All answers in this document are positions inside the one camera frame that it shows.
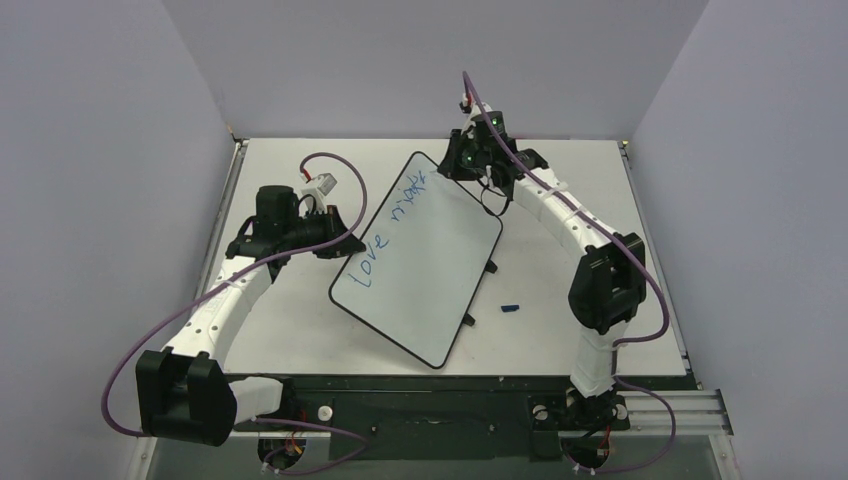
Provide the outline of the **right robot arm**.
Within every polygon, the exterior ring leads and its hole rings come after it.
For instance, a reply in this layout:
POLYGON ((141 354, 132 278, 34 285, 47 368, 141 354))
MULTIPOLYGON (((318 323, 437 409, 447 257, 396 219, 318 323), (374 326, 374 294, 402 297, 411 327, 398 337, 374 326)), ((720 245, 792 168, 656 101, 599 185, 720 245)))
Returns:
POLYGON ((539 153, 518 149, 499 111, 468 110, 463 127, 451 131, 437 171, 450 180, 477 182, 503 197, 505 206, 522 207, 573 251, 577 267, 567 300, 580 335, 564 413, 570 425, 586 431, 624 418, 615 390, 615 343, 647 294, 640 236, 622 235, 586 210, 539 153))

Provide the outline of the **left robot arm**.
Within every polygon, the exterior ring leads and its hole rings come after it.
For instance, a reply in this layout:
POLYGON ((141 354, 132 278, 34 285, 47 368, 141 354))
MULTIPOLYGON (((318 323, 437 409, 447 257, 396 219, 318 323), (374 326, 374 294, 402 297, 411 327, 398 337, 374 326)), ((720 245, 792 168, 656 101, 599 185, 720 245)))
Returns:
POLYGON ((141 430, 152 437, 219 446, 239 423, 259 417, 272 429, 291 427, 298 402, 280 380, 229 380, 225 359, 248 314, 276 281, 293 252, 336 259, 364 251, 345 226, 331 187, 313 179, 297 194, 289 186, 261 187, 255 213, 225 251, 208 299, 160 351, 135 365, 141 430))

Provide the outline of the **black framed whiteboard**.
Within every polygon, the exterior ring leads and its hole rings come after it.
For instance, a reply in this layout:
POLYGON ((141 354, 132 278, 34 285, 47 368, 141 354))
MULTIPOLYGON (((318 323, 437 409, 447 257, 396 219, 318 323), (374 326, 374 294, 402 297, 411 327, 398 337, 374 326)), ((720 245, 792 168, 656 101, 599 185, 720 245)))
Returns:
POLYGON ((503 232, 416 151, 331 283, 331 302, 431 369, 446 363, 503 232))

